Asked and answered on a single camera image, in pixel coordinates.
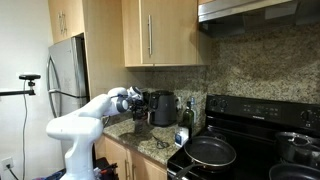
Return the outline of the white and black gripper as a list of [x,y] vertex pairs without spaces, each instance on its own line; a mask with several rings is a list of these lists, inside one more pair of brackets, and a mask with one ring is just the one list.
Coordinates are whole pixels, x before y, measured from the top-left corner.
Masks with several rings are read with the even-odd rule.
[[130,110],[134,115],[145,115],[148,111],[147,103],[143,96],[134,97],[131,100]]

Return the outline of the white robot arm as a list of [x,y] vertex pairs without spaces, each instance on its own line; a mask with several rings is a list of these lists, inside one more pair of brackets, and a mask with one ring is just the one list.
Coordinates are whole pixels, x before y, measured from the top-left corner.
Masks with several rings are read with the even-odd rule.
[[92,146],[103,132],[103,116],[114,116],[129,110],[129,102],[142,100],[136,86],[116,87],[100,94],[71,113],[52,119],[46,127],[49,137],[73,143],[64,155],[66,172],[60,180],[96,180]]

